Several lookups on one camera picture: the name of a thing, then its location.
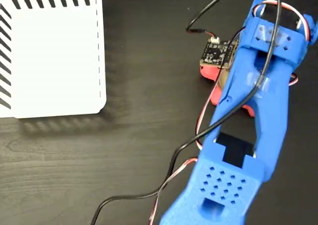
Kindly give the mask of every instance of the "blue plastic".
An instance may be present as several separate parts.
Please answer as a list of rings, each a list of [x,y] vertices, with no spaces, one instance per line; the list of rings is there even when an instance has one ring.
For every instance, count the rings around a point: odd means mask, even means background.
[[[251,10],[262,1],[254,0]],[[313,22],[309,22],[310,43],[317,38]],[[258,65],[264,63],[273,23],[253,17],[250,11],[244,25],[246,29],[240,35],[235,60],[211,124],[240,103],[260,75]],[[248,102],[255,111],[257,158],[246,155],[242,168],[224,162],[225,146],[215,142],[220,132],[220,127],[216,128],[204,140],[186,189],[164,214],[160,225],[244,224],[259,187],[274,172],[287,130],[290,75],[304,59],[308,44],[301,29],[296,32],[279,27],[266,79]]]

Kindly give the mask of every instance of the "table surface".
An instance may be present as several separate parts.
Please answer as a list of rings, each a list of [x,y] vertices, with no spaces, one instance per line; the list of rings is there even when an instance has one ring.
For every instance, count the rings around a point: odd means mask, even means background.
[[[98,115],[0,120],[1,225],[88,225],[104,198],[150,191],[162,182],[173,150],[193,136],[212,87],[198,66],[207,37],[184,32],[209,1],[103,0],[107,105]],[[318,17],[317,0],[283,1]],[[251,2],[223,0],[198,25],[229,39]],[[316,45],[297,70],[277,169],[259,191],[247,225],[317,222],[317,59]],[[243,110],[222,131],[255,140],[254,122]],[[192,146],[178,163],[197,153]],[[156,224],[190,172],[163,192]],[[109,204],[97,224],[147,224],[153,201]]]

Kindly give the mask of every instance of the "black wire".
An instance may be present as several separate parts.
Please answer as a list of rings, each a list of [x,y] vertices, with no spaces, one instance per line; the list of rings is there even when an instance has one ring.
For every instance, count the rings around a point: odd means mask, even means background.
[[[256,15],[254,14],[254,11],[255,11],[255,9],[256,9],[258,6],[260,6],[260,5],[267,5],[267,4],[276,6],[275,4],[270,4],[270,3],[259,3],[259,4],[255,5],[255,6],[253,7],[253,9],[252,9],[252,16],[253,16],[253,17],[256,17]],[[309,35],[311,35],[311,31],[310,31],[310,28],[309,28],[308,21],[307,21],[307,19],[306,19],[305,17],[304,17],[304,19],[305,19],[305,21],[306,21],[306,23],[307,23],[307,26],[308,26]]]
[[[218,83],[218,80],[219,80],[220,75],[221,75],[222,68],[223,68],[224,63],[225,63],[225,59],[227,58],[227,56],[228,56],[229,53],[230,53],[229,48],[230,48],[231,44],[232,44],[233,41],[239,36],[240,32],[241,32],[242,30],[244,30],[244,29],[245,29],[245,26],[242,27],[240,30],[238,30],[238,31],[235,33],[235,35],[232,37],[232,39],[229,41],[229,43],[228,43],[228,50],[226,51],[226,53],[225,53],[225,55],[224,55],[224,59],[223,59],[223,61],[222,61],[222,63],[221,63],[221,66],[220,66],[220,71],[218,72],[217,78],[216,78],[215,81],[214,81],[213,87],[215,86],[215,84]],[[197,135],[199,119],[200,119],[200,117],[198,117],[197,122],[196,122],[196,124],[195,124],[195,131],[194,131],[195,135]]]
[[[186,27],[186,30],[188,31],[190,29],[190,27],[193,25],[193,23],[200,18],[208,9],[210,9],[212,6],[214,6],[219,0],[213,0],[211,3],[209,3],[200,13],[198,13],[188,24],[188,26]],[[220,126],[222,123],[224,123],[227,119],[229,119],[235,112],[237,112],[243,105],[245,105],[259,90],[262,82],[264,81],[265,78],[265,74],[268,70],[269,67],[269,63],[271,60],[271,57],[273,55],[273,51],[275,48],[275,41],[276,41],[276,34],[277,34],[277,29],[279,26],[279,21],[280,21],[280,15],[281,15],[281,0],[277,0],[279,7],[277,8],[277,15],[276,15],[276,20],[274,23],[274,29],[273,29],[273,35],[272,35],[272,39],[271,39],[271,43],[269,46],[269,50],[268,50],[268,54],[266,57],[266,61],[263,67],[263,70],[256,82],[255,87],[252,89],[252,91],[246,96],[246,98],[244,100],[242,100],[237,106],[235,106],[232,110],[230,110],[226,115],[224,115],[221,119],[219,119],[216,123],[214,123],[213,125],[209,126],[207,129],[203,130],[202,132],[200,132],[198,135],[196,135],[195,137],[191,138],[190,140],[188,140],[186,143],[182,144],[179,148],[177,148],[171,158],[170,161],[170,165],[169,165],[169,169],[166,175],[166,178],[164,181],[166,181],[172,174],[173,172],[173,168],[176,162],[176,159],[178,157],[178,155],[180,154],[181,151],[183,151],[185,148],[187,148],[189,145],[191,145],[192,143],[194,143],[196,140],[204,137],[205,135],[207,135],[208,133],[210,133],[211,131],[213,131],[215,128],[217,128],[218,126]],[[139,194],[139,195],[121,195],[121,196],[113,196],[110,197],[106,200],[104,200],[97,208],[94,217],[91,221],[91,225],[95,225],[98,215],[101,211],[101,209],[108,203],[115,201],[115,200],[137,200],[137,199],[145,199],[145,198],[149,198],[152,197],[156,194],[158,194],[158,191],[160,190],[161,186],[159,186],[157,189],[155,189],[154,191],[151,191],[149,193],[145,193],[145,194]]]

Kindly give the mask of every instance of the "black circuit board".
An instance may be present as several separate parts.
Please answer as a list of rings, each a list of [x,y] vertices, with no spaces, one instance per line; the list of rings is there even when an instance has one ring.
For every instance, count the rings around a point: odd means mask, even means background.
[[[201,57],[200,64],[201,65],[213,65],[213,66],[221,66],[222,62],[224,60],[224,66],[223,68],[229,68],[231,59],[234,56],[235,50],[237,49],[238,42],[234,41],[229,46],[229,41],[220,41],[219,44],[217,43],[211,43],[209,40],[203,55]]]

